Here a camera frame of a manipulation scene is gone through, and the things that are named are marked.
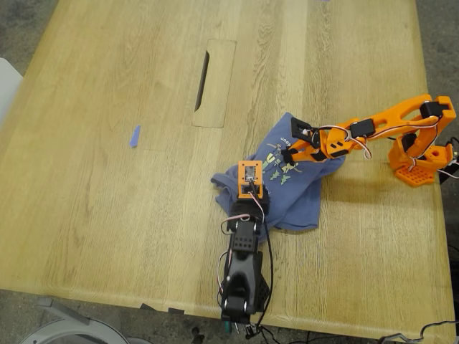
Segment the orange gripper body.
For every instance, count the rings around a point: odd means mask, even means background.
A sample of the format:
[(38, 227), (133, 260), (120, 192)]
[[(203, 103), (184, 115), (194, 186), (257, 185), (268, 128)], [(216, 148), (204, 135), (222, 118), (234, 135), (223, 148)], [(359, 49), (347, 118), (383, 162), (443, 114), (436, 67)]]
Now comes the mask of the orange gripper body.
[(316, 145), (312, 161), (325, 161), (347, 155), (354, 148), (351, 132), (337, 125), (326, 125), (311, 131), (312, 143)]

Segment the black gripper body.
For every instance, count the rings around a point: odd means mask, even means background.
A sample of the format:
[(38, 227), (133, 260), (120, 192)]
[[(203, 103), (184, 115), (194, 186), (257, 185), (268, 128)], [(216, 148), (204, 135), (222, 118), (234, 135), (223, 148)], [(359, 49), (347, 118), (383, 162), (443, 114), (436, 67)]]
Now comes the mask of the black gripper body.
[(269, 195), (265, 194), (262, 199), (258, 200), (258, 203), (256, 204), (253, 198), (236, 200), (229, 208), (229, 218), (232, 220), (235, 216), (248, 214), (260, 221), (265, 219), (270, 209)]

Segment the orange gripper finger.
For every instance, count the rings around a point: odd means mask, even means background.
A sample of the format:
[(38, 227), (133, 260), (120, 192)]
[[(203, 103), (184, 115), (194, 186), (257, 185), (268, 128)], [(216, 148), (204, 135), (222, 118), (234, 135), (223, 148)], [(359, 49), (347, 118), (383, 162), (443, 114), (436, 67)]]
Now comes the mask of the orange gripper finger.
[(289, 145), (287, 147), (288, 151), (290, 154), (314, 154), (318, 152), (318, 148), (315, 148), (313, 145), (311, 145), (308, 141), (304, 141), (301, 139), (298, 139), (296, 142), (293, 144)]
[(296, 149), (284, 149), (281, 150), (281, 156), (286, 164), (294, 166), (296, 163), (309, 161), (318, 162), (322, 161), (322, 151), (312, 150), (308, 152), (306, 150), (298, 151)]

